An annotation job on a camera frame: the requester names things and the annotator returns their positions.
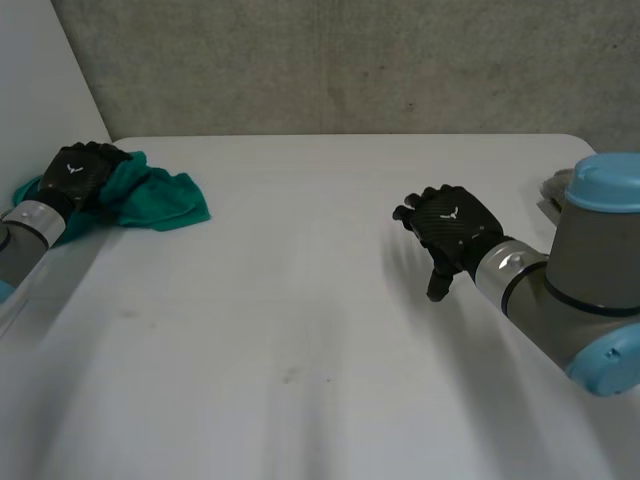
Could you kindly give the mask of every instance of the white logo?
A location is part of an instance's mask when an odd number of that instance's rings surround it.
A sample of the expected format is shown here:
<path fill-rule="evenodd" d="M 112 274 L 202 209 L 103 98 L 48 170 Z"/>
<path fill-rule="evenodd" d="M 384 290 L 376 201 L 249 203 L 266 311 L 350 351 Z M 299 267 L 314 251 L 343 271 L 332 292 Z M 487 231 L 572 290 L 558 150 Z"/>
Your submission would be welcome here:
<path fill-rule="evenodd" d="M 456 209 L 453 211 L 453 213 L 451 215 L 440 215 L 440 218 L 452 218 L 452 219 L 457 219 L 458 218 L 458 207 L 456 207 Z"/>
<path fill-rule="evenodd" d="M 79 172 L 80 170 L 84 170 L 84 167 L 73 168 L 71 167 L 71 165 L 67 163 L 67 170 L 69 170 L 69 173 L 73 174 L 73 173 Z"/>

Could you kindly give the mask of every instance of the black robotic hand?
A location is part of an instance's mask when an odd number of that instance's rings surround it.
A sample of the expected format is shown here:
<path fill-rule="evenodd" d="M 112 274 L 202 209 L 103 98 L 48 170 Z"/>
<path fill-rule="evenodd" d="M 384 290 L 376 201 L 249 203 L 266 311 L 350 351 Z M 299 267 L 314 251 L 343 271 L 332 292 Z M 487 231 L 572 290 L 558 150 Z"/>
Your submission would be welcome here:
<path fill-rule="evenodd" d="M 443 185 L 412 193 L 393 212 L 433 257 L 427 296 L 434 302 L 449 293 L 453 276 L 463 270 L 475 277 L 482 257 L 508 240 L 500 222 L 463 187 Z"/>
<path fill-rule="evenodd" d="M 94 208 L 99 204 L 98 194 L 107 179 L 120 163 L 131 158 L 108 143 L 76 143 L 63 147 L 40 180 L 38 200 L 58 211 Z"/>

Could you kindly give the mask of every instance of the white wall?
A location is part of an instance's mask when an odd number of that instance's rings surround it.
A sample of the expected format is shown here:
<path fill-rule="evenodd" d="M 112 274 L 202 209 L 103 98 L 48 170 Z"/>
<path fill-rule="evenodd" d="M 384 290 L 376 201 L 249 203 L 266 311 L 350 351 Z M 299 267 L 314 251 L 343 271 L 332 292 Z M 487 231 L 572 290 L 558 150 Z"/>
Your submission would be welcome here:
<path fill-rule="evenodd" d="M 109 141 L 48 0 L 0 0 L 0 209 L 60 147 Z"/>

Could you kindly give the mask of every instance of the silver metal ring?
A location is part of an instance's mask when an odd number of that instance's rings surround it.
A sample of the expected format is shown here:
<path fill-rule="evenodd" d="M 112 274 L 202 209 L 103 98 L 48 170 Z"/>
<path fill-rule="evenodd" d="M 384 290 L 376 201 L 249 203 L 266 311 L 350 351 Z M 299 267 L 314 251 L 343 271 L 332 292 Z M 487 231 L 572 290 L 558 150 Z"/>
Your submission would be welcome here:
<path fill-rule="evenodd" d="M 49 205 L 35 200 L 25 200 L 13 209 L 5 222 L 15 222 L 33 228 L 47 241 L 50 248 L 67 227 L 62 216 Z"/>
<path fill-rule="evenodd" d="M 476 271 L 476 287 L 496 307 L 501 308 L 505 290 L 530 265 L 546 262 L 547 256 L 519 240 L 495 246 L 484 256 Z"/>

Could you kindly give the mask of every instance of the black ring band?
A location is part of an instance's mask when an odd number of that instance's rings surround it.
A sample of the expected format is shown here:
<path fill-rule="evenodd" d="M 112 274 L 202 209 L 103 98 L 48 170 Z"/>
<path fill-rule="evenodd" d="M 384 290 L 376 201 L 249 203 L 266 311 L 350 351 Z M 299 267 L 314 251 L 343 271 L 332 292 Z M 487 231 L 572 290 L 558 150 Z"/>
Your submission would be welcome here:
<path fill-rule="evenodd" d="M 0 252 L 4 250 L 7 245 L 9 245 L 10 241 L 11 241 L 11 230 L 7 228 L 7 235 L 6 237 L 4 237 L 4 240 L 2 241 L 2 243 L 0 243 Z"/>
<path fill-rule="evenodd" d="M 640 306 L 632 308 L 609 308 L 601 307 L 599 305 L 593 305 L 591 303 L 581 302 L 580 300 L 576 300 L 575 298 L 570 297 L 566 293 L 562 293 L 556 287 L 551 285 L 551 282 L 547 277 L 544 277 L 544 286 L 553 298 L 582 312 L 591 313 L 593 315 L 600 315 L 602 317 L 614 318 L 633 317 L 634 315 L 638 315 L 640 313 Z"/>
<path fill-rule="evenodd" d="M 51 248 L 51 245 L 49 245 L 49 242 L 47 241 L 46 238 L 44 238 L 44 235 L 42 235 L 39 231 L 37 231 L 35 228 L 33 228 L 30 225 L 25 225 L 24 223 L 20 223 L 17 222 L 15 220 L 9 220 L 4 222 L 5 225 L 15 225 L 16 227 L 22 227 L 25 230 L 28 230 L 29 232 L 33 233 L 36 237 L 38 237 L 38 239 L 44 243 L 44 247 L 49 250 Z"/>
<path fill-rule="evenodd" d="M 507 315 L 507 305 L 509 305 L 509 298 L 511 297 L 511 294 L 515 290 L 516 286 L 520 283 L 520 280 L 529 275 L 531 272 L 540 268 L 544 268 L 546 266 L 546 260 L 542 262 L 532 263 L 531 265 L 527 265 L 518 275 L 513 277 L 513 279 L 509 282 L 509 285 L 507 285 L 507 288 L 504 289 L 504 293 L 502 294 L 502 301 L 500 302 L 500 310 L 502 310 L 502 313 L 504 313 L 505 317 L 509 318 L 509 315 Z"/>

